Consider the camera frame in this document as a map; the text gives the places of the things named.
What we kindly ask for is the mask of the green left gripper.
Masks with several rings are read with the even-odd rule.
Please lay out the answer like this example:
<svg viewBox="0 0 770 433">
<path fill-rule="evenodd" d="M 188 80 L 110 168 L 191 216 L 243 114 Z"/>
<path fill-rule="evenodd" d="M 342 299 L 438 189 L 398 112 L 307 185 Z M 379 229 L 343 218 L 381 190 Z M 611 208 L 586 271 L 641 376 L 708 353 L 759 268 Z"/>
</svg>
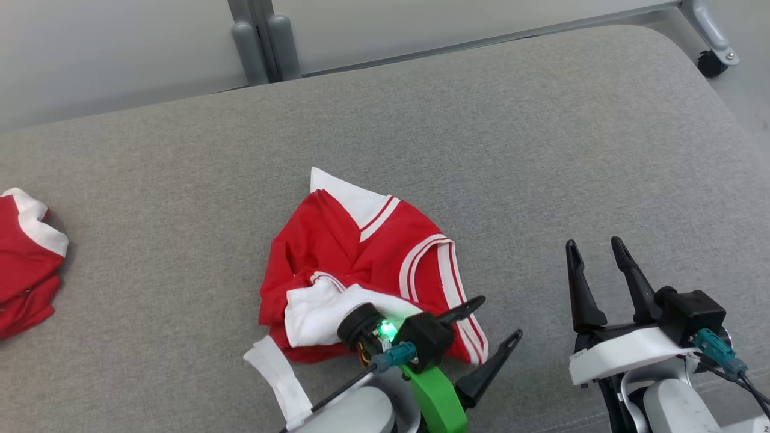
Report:
<svg viewBox="0 0 770 433">
<path fill-rule="evenodd" d="M 485 301 L 486 296 L 483 295 L 468 299 L 459 306 L 441 313 L 438 316 L 438 324 L 450 328 L 454 323 L 470 318 Z M 517 329 L 498 346 L 497 351 L 484 364 L 469 375 L 462 376 L 455 383 L 455 388 L 439 367 L 416 373 L 409 365 L 403 366 L 402 375 L 410 384 L 420 410 L 416 433 L 467 433 L 468 419 L 465 410 L 476 408 L 522 337 L 522 329 Z"/>
</svg>

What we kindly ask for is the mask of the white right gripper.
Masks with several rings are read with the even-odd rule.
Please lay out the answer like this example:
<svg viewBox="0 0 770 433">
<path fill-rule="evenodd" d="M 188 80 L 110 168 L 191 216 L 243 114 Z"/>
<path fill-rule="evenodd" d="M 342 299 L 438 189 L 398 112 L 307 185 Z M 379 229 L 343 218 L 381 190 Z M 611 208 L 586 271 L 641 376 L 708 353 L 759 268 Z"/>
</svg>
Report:
<svg viewBox="0 0 770 433">
<path fill-rule="evenodd" d="M 655 304 L 655 291 L 619 236 L 611 238 L 611 247 L 632 298 L 633 323 L 656 323 L 662 309 Z M 586 334 L 602 329 L 608 321 L 591 293 L 585 278 L 585 261 L 574 239 L 567 241 L 565 252 L 571 315 L 578 333 L 568 364 L 572 383 L 583 385 L 628 375 L 630 383 L 674 379 L 688 384 L 693 367 L 688 366 L 687 359 L 697 358 L 701 351 L 680 347 L 658 327 L 646 327 L 599 343 L 592 340 L 593 334 Z"/>
</svg>

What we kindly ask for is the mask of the red white basketball jersey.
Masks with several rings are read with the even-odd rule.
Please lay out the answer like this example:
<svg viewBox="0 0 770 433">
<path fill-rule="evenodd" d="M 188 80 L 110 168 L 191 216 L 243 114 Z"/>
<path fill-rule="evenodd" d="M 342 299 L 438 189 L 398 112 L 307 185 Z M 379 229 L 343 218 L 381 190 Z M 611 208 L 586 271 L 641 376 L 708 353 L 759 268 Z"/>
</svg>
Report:
<svg viewBox="0 0 770 433">
<path fill-rule="evenodd" d="M 309 194 L 272 241 L 259 296 L 258 321 L 268 335 L 244 357 L 273 388 L 290 428 L 363 372 L 336 332 L 355 302 L 372 302 L 386 318 L 402 322 L 472 299 L 454 241 L 431 219 L 394 195 L 316 167 Z M 455 342 L 440 364 L 452 382 L 490 357 L 474 313 L 454 324 Z"/>
</svg>

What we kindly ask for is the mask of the red shorts with white trim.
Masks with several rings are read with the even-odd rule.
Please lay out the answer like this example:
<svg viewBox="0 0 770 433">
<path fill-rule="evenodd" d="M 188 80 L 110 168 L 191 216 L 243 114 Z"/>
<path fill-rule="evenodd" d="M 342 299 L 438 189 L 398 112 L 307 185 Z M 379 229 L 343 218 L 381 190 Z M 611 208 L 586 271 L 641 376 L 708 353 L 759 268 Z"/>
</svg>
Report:
<svg viewBox="0 0 770 433">
<path fill-rule="evenodd" d="M 50 210 L 20 188 L 0 194 L 0 342 L 38 326 L 55 310 L 68 236 Z"/>
</svg>

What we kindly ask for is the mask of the grey fabric sofa cushion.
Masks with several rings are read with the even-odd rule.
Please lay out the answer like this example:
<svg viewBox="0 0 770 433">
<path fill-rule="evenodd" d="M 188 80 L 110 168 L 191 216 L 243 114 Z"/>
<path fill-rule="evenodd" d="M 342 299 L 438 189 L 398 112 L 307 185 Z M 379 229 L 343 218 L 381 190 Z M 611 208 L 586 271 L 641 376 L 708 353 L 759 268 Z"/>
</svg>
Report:
<svg viewBox="0 0 770 433">
<path fill-rule="evenodd" d="M 0 343 L 0 433 L 277 433 L 243 354 L 312 167 L 423 211 L 490 343 L 522 329 L 471 431 L 609 431 L 568 373 L 568 239 L 611 324 L 633 312 L 611 236 L 720 302 L 770 396 L 766 160 L 674 42 L 605 26 L 0 135 L 0 192 L 70 239 L 54 315 Z"/>
</svg>

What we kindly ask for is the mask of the black caster wheel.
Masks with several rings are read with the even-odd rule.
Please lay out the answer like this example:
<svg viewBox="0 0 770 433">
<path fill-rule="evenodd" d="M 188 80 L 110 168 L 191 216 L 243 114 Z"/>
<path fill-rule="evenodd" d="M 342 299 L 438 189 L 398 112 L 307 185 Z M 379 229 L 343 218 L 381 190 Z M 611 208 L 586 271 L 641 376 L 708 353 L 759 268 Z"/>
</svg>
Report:
<svg viewBox="0 0 770 433">
<path fill-rule="evenodd" d="M 703 51 L 698 57 L 697 68 L 705 78 L 713 79 L 721 76 L 728 69 L 718 56 L 712 51 Z"/>
</svg>

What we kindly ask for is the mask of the grey partition leg with caster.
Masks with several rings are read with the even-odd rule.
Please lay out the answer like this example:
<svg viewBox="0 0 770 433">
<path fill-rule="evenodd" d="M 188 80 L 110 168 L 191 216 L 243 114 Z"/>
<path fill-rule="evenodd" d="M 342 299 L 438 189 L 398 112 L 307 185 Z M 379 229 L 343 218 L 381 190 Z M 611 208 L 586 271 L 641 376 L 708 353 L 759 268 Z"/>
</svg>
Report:
<svg viewBox="0 0 770 433">
<path fill-rule="evenodd" d="M 721 63 L 726 66 L 739 64 L 738 55 L 710 10 L 710 0 L 681 0 L 679 10 Z"/>
</svg>

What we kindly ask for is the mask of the grey rounded post foot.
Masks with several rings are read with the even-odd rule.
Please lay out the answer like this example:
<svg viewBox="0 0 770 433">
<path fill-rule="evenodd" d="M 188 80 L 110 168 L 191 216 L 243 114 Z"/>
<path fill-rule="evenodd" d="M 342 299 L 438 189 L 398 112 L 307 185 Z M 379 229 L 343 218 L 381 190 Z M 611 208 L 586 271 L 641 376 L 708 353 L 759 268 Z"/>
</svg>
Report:
<svg viewBox="0 0 770 433">
<path fill-rule="evenodd" d="M 302 73 L 297 55 L 291 20 L 281 14 L 273 14 L 267 21 L 273 57 L 282 81 L 301 79 Z"/>
<path fill-rule="evenodd" d="M 234 22 L 232 36 L 249 86 L 270 83 L 256 28 L 248 22 Z"/>
</svg>

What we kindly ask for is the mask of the grey partition post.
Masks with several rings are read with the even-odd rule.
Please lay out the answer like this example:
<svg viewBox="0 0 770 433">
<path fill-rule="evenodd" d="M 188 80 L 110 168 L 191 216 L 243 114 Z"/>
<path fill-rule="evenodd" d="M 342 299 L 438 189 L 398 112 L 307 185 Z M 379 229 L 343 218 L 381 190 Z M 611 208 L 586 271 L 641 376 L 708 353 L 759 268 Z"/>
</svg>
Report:
<svg viewBox="0 0 770 433">
<path fill-rule="evenodd" d="M 277 72 L 267 27 L 269 17 L 273 15 L 272 0 L 228 0 L 228 4 L 234 22 L 248 22 L 256 28 L 270 83 L 282 81 Z"/>
</svg>

